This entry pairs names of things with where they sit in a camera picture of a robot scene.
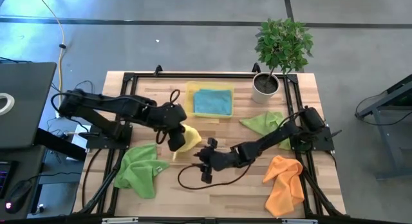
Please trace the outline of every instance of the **keyboard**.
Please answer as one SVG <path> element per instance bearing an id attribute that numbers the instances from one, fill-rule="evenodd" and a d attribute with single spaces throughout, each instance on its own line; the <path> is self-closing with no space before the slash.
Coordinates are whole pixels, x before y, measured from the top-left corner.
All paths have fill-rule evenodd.
<path id="1" fill-rule="evenodd" d="M 0 161 L 0 199 L 5 197 L 16 167 L 16 161 Z"/>

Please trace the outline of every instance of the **yellow cloth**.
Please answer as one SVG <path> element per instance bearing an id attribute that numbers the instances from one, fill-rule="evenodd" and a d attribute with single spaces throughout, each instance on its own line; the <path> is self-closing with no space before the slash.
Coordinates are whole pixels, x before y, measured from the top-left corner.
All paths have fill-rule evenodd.
<path id="1" fill-rule="evenodd" d="M 173 153 L 173 161 L 176 159 L 178 153 L 186 152 L 201 142 L 199 132 L 195 128 L 185 124 L 182 125 L 185 127 L 183 137 L 185 138 L 186 143 Z"/>
<path id="2" fill-rule="evenodd" d="M 265 207 L 273 216 L 279 217 L 294 211 L 294 206 L 303 202 L 299 175 L 303 167 L 301 163 L 294 159 L 286 159 L 282 156 L 275 156 L 269 165 L 268 171 L 263 178 L 263 183 L 274 179 L 272 192 Z"/>

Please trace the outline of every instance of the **potted plant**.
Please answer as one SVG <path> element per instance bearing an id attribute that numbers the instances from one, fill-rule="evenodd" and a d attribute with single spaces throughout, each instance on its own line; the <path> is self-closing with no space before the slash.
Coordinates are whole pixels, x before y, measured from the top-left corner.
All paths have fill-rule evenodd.
<path id="1" fill-rule="evenodd" d="M 312 57 L 310 50 L 312 36 L 306 33 L 308 28 L 303 23 L 290 19 L 263 22 L 260 32 L 256 35 L 259 61 L 265 63 L 270 72 L 258 73 L 253 78 L 252 99 L 257 103 L 265 103 L 279 89 L 279 81 L 273 70 L 280 68 L 283 74 L 292 70 L 299 71 L 308 61 L 304 54 Z"/>

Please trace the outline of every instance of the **green towel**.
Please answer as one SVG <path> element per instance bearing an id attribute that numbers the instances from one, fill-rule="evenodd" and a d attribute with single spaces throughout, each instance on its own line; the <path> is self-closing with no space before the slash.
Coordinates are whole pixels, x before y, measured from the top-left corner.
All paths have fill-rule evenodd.
<path id="1" fill-rule="evenodd" d="M 153 178 L 169 167 L 169 163 L 157 160 L 156 144 L 134 147 L 123 156 L 115 187 L 132 188 L 141 198 L 156 196 Z"/>
<path id="2" fill-rule="evenodd" d="M 251 130 L 264 136 L 275 131 L 280 122 L 282 122 L 282 120 L 282 113 L 267 111 L 265 114 L 258 115 L 254 118 L 241 119 L 240 122 L 243 125 L 250 128 Z M 290 150 L 289 138 L 283 140 L 280 143 L 279 148 L 284 150 Z"/>

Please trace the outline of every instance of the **plant pot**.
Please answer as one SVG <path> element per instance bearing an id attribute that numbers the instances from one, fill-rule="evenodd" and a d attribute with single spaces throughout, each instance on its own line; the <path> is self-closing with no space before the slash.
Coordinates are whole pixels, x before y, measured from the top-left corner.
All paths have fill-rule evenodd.
<path id="1" fill-rule="evenodd" d="M 275 75 L 271 75 L 269 81 L 267 78 L 269 73 L 258 73 L 253 78 L 252 100 L 259 103 L 266 103 L 279 89 L 279 80 Z"/>

